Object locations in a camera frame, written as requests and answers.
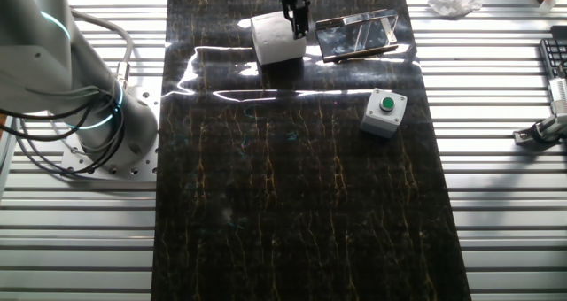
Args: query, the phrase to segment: black cable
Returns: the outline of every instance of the black cable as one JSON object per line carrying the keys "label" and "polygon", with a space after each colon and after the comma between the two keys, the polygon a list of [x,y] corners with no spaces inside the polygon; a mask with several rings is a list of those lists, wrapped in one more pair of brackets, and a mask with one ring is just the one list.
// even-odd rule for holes
{"label": "black cable", "polygon": [[[67,168],[64,168],[62,166],[59,166],[53,162],[51,162],[50,160],[48,160],[44,155],[42,155],[39,150],[35,147],[35,145],[31,142],[28,141],[29,145],[31,146],[32,150],[34,150],[35,155],[39,156],[41,159],[43,159],[43,161],[45,161],[47,164],[49,164],[50,166],[57,168],[57,169],[50,169],[46,166],[43,166],[41,163],[39,163],[38,161],[36,161],[32,154],[29,153],[29,151],[27,150],[26,146],[24,145],[24,143],[21,141],[20,138],[18,138],[18,145],[21,148],[22,152],[32,161],[32,163],[34,163],[36,166],[38,166],[39,168],[41,168],[42,170],[48,172],[48,173],[52,173],[52,174],[82,174],[82,173],[89,173],[101,166],[103,166],[104,164],[106,164],[108,162],[108,160],[110,160],[110,158],[112,158],[114,156],[114,154],[116,153],[116,151],[118,151],[118,149],[120,148],[120,145],[122,144],[122,141],[124,139],[124,128],[120,127],[119,121],[118,121],[118,116],[116,110],[119,109],[119,106],[117,103],[115,103],[115,107],[112,108],[112,112],[113,112],[113,118],[116,119],[115,121],[115,126],[114,126],[114,134],[113,136],[115,136],[116,134],[119,134],[119,138],[115,141],[115,143],[112,143],[111,145],[109,145],[109,147],[105,148],[105,151],[103,152],[103,154],[97,158],[95,161],[93,161],[92,164],[84,167],[83,169],[80,169],[78,171],[71,171]],[[123,116],[123,112],[122,109],[120,109],[120,120],[122,120]],[[22,129],[24,130],[24,133],[27,133],[27,128],[25,125],[25,121],[22,121]]]}
{"label": "black cable", "polygon": [[56,136],[31,136],[28,134],[22,134],[21,132],[18,132],[15,129],[9,128],[5,125],[0,124],[0,129],[2,129],[3,131],[5,131],[6,133],[10,133],[12,135],[16,135],[17,137],[20,138],[25,138],[28,140],[32,140],[32,141],[39,141],[39,142],[55,142],[55,141],[59,141],[62,140],[64,138],[69,137],[70,135],[74,134],[76,131],[79,130],[79,128],[81,128],[81,126],[85,123],[85,121],[87,120],[87,118],[89,117],[89,113],[90,111],[92,111],[95,102],[97,100],[93,100],[90,103],[88,103],[87,106],[87,110],[85,110],[85,113],[82,115],[81,120],[79,121],[79,123],[77,123],[77,125],[75,127],[73,127],[71,130],[69,130],[67,133],[63,134],[63,135],[56,135]]}
{"label": "black cable", "polygon": [[26,119],[26,120],[61,120],[61,119],[67,118],[69,116],[75,115],[78,112],[86,109],[93,102],[94,101],[91,101],[90,103],[83,104],[80,107],[77,107],[76,109],[69,111],[69,112],[64,112],[64,113],[61,113],[61,114],[49,115],[49,116],[26,115],[26,114],[6,111],[6,110],[3,110],[3,109],[0,109],[0,114],[12,116],[12,117],[15,117],[15,118]]}

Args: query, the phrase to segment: robotic arm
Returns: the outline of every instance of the robotic arm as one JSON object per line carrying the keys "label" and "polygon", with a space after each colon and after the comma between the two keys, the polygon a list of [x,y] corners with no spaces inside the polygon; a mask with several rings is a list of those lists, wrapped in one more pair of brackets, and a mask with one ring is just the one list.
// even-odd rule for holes
{"label": "robotic arm", "polygon": [[567,83],[565,79],[549,80],[551,115],[531,127],[514,132],[516,144],[546,149],[567,137]]}
{"label": "robotic arm", "polygon": [[[128,63],[120,66],[128,72]],[[119,77],[122,83],[81,34],[66,0],[0,0],[0,112],[22,123],[30,118],[24,113],[66,114],[61,119],[93,161],[112,144],[106,166],[132,164],[152,147],[158,124],[125,90],[126,74]]]}
{"label": "robotic arm", "polygon": [[283,15],[291,22],[293,38],[301,39],[309,32],[309,0],[280,0],[283,7]]}

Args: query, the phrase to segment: cable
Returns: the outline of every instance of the cable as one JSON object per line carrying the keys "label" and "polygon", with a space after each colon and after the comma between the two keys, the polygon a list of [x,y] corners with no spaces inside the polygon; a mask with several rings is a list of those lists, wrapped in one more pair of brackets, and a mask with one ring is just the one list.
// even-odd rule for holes
{"label": "cable", "polygon": [[15,118],[26,119],[26,120],[60,120],[60,119],[68,118],[69,116],[72,116],[72,115],[76,115],[80,111],[82,111],[82,110],[84,110],[88,107],[92,107],[92,106],[93,106],[93,103],[90,102],[90,103],[83,104],[83,105],[77,107],[76,109],[74,109],[72,111],[64,112],[64,113],[57,114],[57,115],[51,115],[51,116],[27,115],[27,114],[22,114],[22,113],[10,112],[10,111],[6,111],[6,110],[3,110],[3,109],[0,109],[0,113],[4,114],[4,115],[15,117]]}
{"label": "cable", "polygon": [[69,130],[67,133],[63,134],[63,135],[57,135],[57,136],[31,136],[28,134],[22,134],[20,132],[18,132],[15,129],[11,129],[5,125],[0,125],[0,129],[2,129],[4,132],[6,133],[10,133],[12,135],[16,135],[17,137],[20,138],[24,138],[24,139],[28,139],[28,140],[32,140],[32,141],[39,141],[39,142],[55,142],[55,141],[59,141],[61,139],[64,139],[72,134],[74,134],[76,131],[79,130],[79,128],[81,128],[81,126],[85,123],[85,121],[87,120],[87,118],[89,117],[89,113],[92,110],[92,104],[91,106],[89,106],[87,108],[87,110],[85,111],[85,113],[82,115],[81,120],[79,121],[79,123],[77,123],[77,125],[73,128],[71,128],[71,130]]}
{"label": "cable", "polygon": [[132,41],[132,37],[128,34],[126,30],[117,25],[113,24],[112,22],[106,21],[105,19],[100,19],[97,17],[93,17],[86,13],[78,12],[75,9],[71,10],[71,13],[76,18],[84,19],[85,21],[92,23],[94,25],[107,28],[109,30],[115,31],[118,33],[125,41],[126,41],[126,53],[124,54],[124,58],[121,62],[128,62],[130,60],[130,56],[132,55],[132,51],[134,50],[134,41]]}
{"label": "cable", "polygon": [[[113,108],[113,117],[116,118],[117,115],[117,111],[119,110],[119,108]],[[120,110],[120,117],[121,117],[121,121],[123,123],[123,113],[122,110]],[[26,123],[24,120],[20,120],[20,124],[22,127],[22,130],[24,131],[24,133],[27,133],[27,128],[26,128]],[[114,154],[116,153],[116,151],[118,151],[118,149],[120,148],[120,145],[122,144],[123,138],[124,138],[124,129],[123,126],[120,125],[119,127],[116,128],[116,136],[118,136],[118,139],[114,139],[116,141],[116,143],[114,143],[112,145],[112,147],[107,147],[105,149],[105,151],[103,152],[103,154],[97,158],[97,160],[93,161],[92,164],[90,164],[89,166],[84,167],[81,170],[78,171],[73,171],[73,170],[69,170],[67,168],[61,167],[53,162],[51,162],[50,160],[48,160],[44,155],[42,155],[38,149],[35,147],[35,145],[31,142],[28,141],[30,147],[32,148],[32,150],[35,152],[36,156],[39,156],[41,159],[43,159],[43,161],[45,161],[47,164],[49,164],[50,166],[52,166],[53,168],[56,169],[51,169],[48,168],[46,166],[43,166],[41,163],[39,163],[38,161],[36,161],[32,154],[29,153],[29,151],[27,150],[25,144],[22,142],[22,140],[20,138],[18,138],[18,145],[21,148],[22,152],[39,168],[41,168],[42,170],[48,172],[48,173],[52,173],[52,174],[82,174],[82,173],[90,173],[93,170],[103,166],[104,164],[106,164],[108,162],[108,160],[110,160],[110,158],[112,158],[114,156]]]}
{"label": "cable", "polygon": [[[61,133],[59,133],[59,129],[57,128],[57,125],[55,124],[55,121],[50,120],[51,123],[51,128],[53,128],[53,131],[55,132],[56,135],[61,135]],[[71,144],[69,144],[66,140],[66,138],[62,139],[61,142],[70,150],[70,151],[74,151],[76,154],[81,154],[81,155],[87,155],[87,153],[80,151],[80,150],[76,150],[73,146],[71,146]]]}

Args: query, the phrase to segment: plastic bag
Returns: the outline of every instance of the plastic bag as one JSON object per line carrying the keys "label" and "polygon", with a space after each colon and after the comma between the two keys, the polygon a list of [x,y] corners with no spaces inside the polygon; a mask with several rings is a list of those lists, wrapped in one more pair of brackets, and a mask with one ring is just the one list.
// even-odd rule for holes
{"label": "plastic bag", "polygon": [[482,8],[482,0],[429,0],[429,6],[443,17],[464,17]]}

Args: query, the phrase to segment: green button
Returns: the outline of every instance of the green button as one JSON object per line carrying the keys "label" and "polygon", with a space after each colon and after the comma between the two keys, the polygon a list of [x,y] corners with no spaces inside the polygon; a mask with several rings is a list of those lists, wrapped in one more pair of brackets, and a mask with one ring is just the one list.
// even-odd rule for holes
{"label": "green button", "polygon": [[393,102],[393,99],[391,97],[384,97],[384,99],[382,99],[382,102],[380,103],[380,108],[386,112],[389,112],[393,110],[394,104],[395,103]]}

